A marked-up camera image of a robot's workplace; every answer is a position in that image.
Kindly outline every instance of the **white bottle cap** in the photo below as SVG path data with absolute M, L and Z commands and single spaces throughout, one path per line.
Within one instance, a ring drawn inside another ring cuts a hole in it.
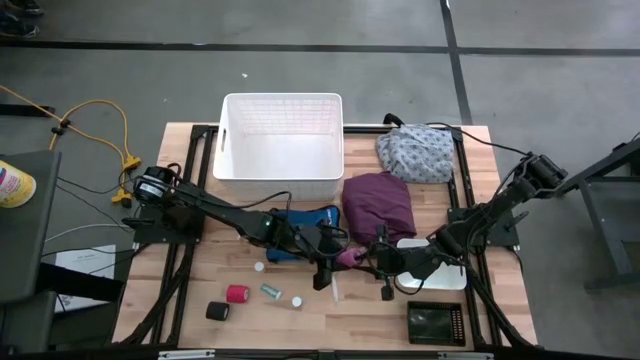
M 291 304 L 293 305 L 293 307 L 302 306 L 302 298 L 300 298 L 299 296 L 294 297 L 293 299 L 291 299 Z

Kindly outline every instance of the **white paper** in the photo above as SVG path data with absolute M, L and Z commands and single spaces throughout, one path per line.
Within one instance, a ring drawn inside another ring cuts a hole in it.
M 95 247 L 94 249 L 115 252 L 115 245 L 105 245 L 100 247 Z M 105 254 L 93 250 L 75 250 L 75 251 L 65 251 L 58 253 L 56 255 L 56 265 L 74 270 L 82 273 L 89 273 L 91 271 L 103 268 L 105 266 L 109 266 L 116 261 L 116 254 Z M 102 276 L 109 279 L 113 279 L 114 276 L 114 267 L 109 266 L 106 269 L 96 271 L 91 275 L 94 276 Z M 81 298 L 77 296 L 69 296 L 60 294 L 60 300 L 64 303 L 64 310 L 70 311 L 75 309 L 82 309 L 90 306 L 96 306 L 100 304 L 106 304 L 106 301 L 101 300 L 93 300 L 88 298 Z M 56 309 L 55 312 L 62 312 L 62 305 L 60 304 L 60 300 L 56 300 Z

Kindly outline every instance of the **white plastic basket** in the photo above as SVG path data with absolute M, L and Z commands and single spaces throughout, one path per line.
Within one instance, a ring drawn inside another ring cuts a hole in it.
M 344 173 L 343 146 L 338 94 L 229 94 L 213 176 L 241 201 L 278 191 L 331 200 Z

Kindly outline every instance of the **yellow extension cord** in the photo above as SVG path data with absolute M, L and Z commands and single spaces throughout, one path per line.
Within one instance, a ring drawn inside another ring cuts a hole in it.
M 136 168 L 138 165 L 140 165 L 140 163 L 142 162 L 140 160 L 140 158 L 134 157 L 133 155 L 131 155 L 131 153 L 129 152 L 129 146 L 128 146 L 128 124 L 127 124 L 127 115 L 125 115 L 124 111 L 118 106 L 116 105 L 114 102 L 111 102 L 109 100 L 102 100 L 102 99 L 97 99 L 97 100 L 89 100 L 89 101 L 85 101 L 82 104 L 76 105 L 73 108 L 71 108 L 69 111 L 67 111 L 62 117 L 59 117 L 49 111 L 47 111 L 46 109 L 42 108 L 41 106 L 39 106 L 38 104 L 34 103 L 33 101 L 25 98 L 24 96 L 16 93 L 15 91 L 7 88 L 6 86 L 2 86 L 0 85 L 0 90 L 4 90 L 6 92 L 8 92 L 9 94 L 17 97 L 18 99 L 26 102 L 27 104 L 35 107 L 36 109 L 42 111 L 43 113 L 49 115 L 50 117 L 58 120 L 58 128 L 60 127 L 60 124 L 63 123 L 63 121 L 65 121 L 66 119 L 68 119 L 71 114 L 73 114 L 74 112 L 76 112 L 77 110 L 79 110 L 80 108 L 89 105 L 89 104 L 107 104 L 107 105 L 111 105 L 112 107 L 114 107 L 116 110 L 118 110 L 120 112 L 120 115 L 122 116 L 122 120 L 124 122 L 124 154 L 122 153 L 122 151 L 116 146 L 114 145 L 112 142 L 105 140 L 103 138 L 97 137 L 97 136 L 91 136 L 86 134 L 85 132 L 79 130 L 78 128 L 74 127 L 73 125 L 68 125 L 67 127 L 69 129 L 71 129 L 72 131 L 78 133 L 79 135 L 89 139 L 89 140 L 94 140 L 100 143 L 103 143 L 109 147 L 111 147 L 112 149 L 114 149 L 118 155 L 120 155 L 120 164 L 122 165 L 122 174 L 120 177 L 120 184 L 124 184 L 124 182 L 126 181 L 126 171 L 125 170 L 131 170 Z M 49 143 L 49 150 L 53 150 L 53 148 L 56 145 L 58 139 L 58 135 L 53 134 L 53 137 L 51 138 L 51 142 Z M 121 186 L 121 189 L 118 191 L 118 193 L 116 194 L 116 196 L 111 198 L 111 201 L 114 203 L 118 203 L 120 201 L 122 201 L 123 199 L 131 199 L 131 194 L 127 193 L 124 190 L 124 185 Z

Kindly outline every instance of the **yellow container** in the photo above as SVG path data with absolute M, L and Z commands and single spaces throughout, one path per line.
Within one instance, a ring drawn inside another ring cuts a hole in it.
M 0 160 L 0 207 L 18 207 L 36 192 L 36 180 Z

